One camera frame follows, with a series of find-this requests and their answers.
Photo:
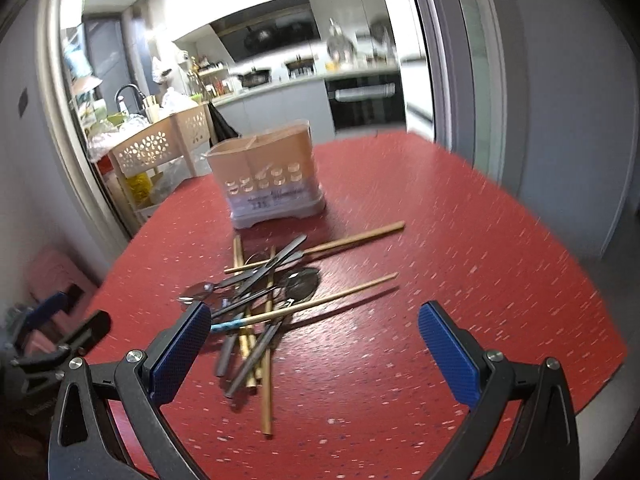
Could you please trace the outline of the bamboo chopstick blue tip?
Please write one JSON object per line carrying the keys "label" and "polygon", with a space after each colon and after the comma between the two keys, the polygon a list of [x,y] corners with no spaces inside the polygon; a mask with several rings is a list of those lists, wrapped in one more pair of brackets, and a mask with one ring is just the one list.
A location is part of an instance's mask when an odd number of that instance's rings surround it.
{"label": "bamboo chopstick blue tip", "polygon": [[319,306],[322,306],[322,304],[329,304],[330,302],[343,299],[343,298],[358,294],[358,292],[364,292],[365,290],[368,290],[370,288],[378,287],[382,284],[393,281],[395,278],[398,278],[398,275],[399,275],[398,272],[394,272],[391,274],[384,275],[382,276],[382,278],[376,278],[375,280],[356,285],[352,288],[344,289],[344,290],[341,290],[340,292],[334,292],[334,294],[329,296],[320,297],[318,299],[314,299],[306,302],[300,302],[299,304],[292,304],[291,307],[280,308],[280,309],[273,310],[271,312],[251,315],[251,316],[247,316],[246,318],[239,318],[238,320],[213,324],[212,326],[210,326],[209,333],[211,334],[227,333],[227,332],[230,332],[230,330],[238,330],[239,328],[242,328],[245,326],[252,326],[262,322],[275,320],[276,318],[283,318],[284,316],[288,316],[299,311],[319,307]]}

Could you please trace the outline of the black handled steel spoon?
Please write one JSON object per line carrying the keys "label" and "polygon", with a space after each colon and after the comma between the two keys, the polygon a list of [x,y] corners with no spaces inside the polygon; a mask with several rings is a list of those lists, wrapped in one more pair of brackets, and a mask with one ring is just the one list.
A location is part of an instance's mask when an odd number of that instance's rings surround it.
{"label": "black handled steel spoon", "polygon": [[306,239],[306,234],[296,236],[292,242],[285,245],[263,264],[256,266],[252,273],[247,275],[246,279],[240,283],[240,288],[230,298],[230,302],[212,314],[212,321],[220,323],[221,319],[231,312],[239,311],[243,313],[247,306],[259,297],[261,292],[268,294],[268,286],[262,286],[262,283],[277,270],[277,264],[293,252],[296,252]]}

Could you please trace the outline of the long bamboo chopstick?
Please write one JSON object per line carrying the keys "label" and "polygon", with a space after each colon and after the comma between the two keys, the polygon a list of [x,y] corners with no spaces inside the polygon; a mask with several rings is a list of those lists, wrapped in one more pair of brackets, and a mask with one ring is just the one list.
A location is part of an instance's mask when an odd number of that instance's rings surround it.
{"label": "long bamboo chopstick", "polygon": [[262,434],[266,438],[272,437],[272,348],[270,342],[267,344],[264,355],[262,356],[262,392],[260,398],[262,399],[262,407],[260,408],[260,414],[262,419],[260,420],[260,426],[262,427]]}

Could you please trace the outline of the dark handled metal spoon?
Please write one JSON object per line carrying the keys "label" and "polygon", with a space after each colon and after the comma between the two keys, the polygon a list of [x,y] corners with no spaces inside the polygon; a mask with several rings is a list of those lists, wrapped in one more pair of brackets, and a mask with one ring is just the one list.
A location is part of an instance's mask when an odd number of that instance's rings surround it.
{"label": "dark handled metal spoon", "polygon": [[[274,310],[280,311],[288,307],[294,306],[305,299],[309,299],[314,296],[319,284],[320,284],[320,270],[307,266],[302,270],[293,274],[292,278],[289,278],[284,288],[284,301],[280,302],[274,307]],[[257,338],[257,342],[254,348],[250,350],[248,357],[241,365],[238,372],[232,378],[230,385],[224,396],[227,399],[232,399],[243,386],[246,385],[247,377],[255,367],[262,362],[262,356],[266,350],[270,347],[273,337],[277,335],[281,325],[285,319],[284,315],[280,318],[273,318],[266,323],[265,329]]]}

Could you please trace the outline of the pink stool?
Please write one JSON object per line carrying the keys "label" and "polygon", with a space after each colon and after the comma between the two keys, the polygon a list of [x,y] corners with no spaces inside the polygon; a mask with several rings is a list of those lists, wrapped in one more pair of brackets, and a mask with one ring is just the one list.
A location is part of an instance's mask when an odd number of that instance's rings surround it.
{"label": "pink stool", "polygon": [[65,336],[84,320],[86,311],[98,286],[82,272],[65,252],[50,246],[44,248],[28,266],[27,290],[36,302],[46,300],[56,292],[66,292],[72,285],[82,295],[70,312],[60,311],[53,317],[54,327]]}

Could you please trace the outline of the beige perforated storage cart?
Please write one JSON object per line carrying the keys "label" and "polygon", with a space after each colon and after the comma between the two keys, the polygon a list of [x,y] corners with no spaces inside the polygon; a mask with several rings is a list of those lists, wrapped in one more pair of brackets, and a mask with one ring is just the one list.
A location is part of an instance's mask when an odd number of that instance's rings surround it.
{"label": "beige perforated storage cart", "polygon": [[186,163],[188,175],[195,177],[191,153],[207,144],[212,133],[208,107],[202,104],[169,114],[122,140],[107,153],[126,199],[141,224],[152,216],[156,206],[151,203],[138,206],[127,180],[138,174],[148,174],[151,170],[157,172],[160,166],[179,158]]}

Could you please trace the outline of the beige utensil holder caddy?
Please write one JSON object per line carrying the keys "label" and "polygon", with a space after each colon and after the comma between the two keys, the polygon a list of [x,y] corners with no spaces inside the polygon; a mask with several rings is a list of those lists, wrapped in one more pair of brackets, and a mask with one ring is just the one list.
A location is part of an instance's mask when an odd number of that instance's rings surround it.
{"label": "beige utensil holder caddy", "polygon": [[290,122],[215,144],[205,157],[230,209],[232,226],[321,214],[326,199],[314,163],[310,123]]}

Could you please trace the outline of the black hanging cloth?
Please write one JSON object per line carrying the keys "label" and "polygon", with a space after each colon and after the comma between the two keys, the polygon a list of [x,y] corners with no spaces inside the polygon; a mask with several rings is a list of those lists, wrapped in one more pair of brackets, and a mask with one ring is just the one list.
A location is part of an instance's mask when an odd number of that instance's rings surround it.
{"label": "black hanging cloth", "polygon": [[212,148],[215,144],[239,139],[240,134],[232,127],[221,115],[221,112],[216,109],[216,106],[209,102],[207,104],[209,111],[209,118],[212,121],[213,133],[210,135],[209,146]]}

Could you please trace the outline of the black wok on stove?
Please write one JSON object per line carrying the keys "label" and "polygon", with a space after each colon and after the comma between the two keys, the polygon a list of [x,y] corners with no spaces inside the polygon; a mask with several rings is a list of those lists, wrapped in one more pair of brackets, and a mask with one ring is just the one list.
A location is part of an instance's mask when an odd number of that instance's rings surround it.
{"label": "black wok on stove", "polygon": [[256,88],[262,86],[263,84],[270,83],[271,70],[270,68],[263,68],[262,70],[250,70],[245,74],[236,75],[236,78],[241,81],[243,88]]}

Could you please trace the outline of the pot with lid on stove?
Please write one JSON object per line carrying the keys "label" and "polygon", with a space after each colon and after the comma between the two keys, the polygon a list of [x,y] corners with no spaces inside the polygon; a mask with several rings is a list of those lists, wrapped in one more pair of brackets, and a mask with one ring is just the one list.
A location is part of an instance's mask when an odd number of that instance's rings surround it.
{"label": "pot with lid on stove", "polygon": [[288,70],[290,79],[312,76],[316,72],[316,61],[313,56],[306,56],[306,58],[298,56],[295,60],[286,62],[284,66]]}

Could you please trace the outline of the built-in black oven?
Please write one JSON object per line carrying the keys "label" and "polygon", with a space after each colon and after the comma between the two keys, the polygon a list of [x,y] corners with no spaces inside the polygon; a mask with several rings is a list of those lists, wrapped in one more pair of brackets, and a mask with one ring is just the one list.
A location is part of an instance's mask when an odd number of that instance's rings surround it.
{"label": "built-in black oven", "polygon": [[337,132],[406,123],[404,90],[398,70],[327,79],[324,84]]}

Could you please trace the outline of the black range hood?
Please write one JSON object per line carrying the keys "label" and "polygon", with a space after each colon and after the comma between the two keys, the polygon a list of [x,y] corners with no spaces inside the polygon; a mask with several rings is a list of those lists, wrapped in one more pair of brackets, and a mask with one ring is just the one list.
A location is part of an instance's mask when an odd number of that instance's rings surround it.
{"label": "black range hood", "polygon": [[210,23],[234,62],[320,39],[309,0],[270,0]]}

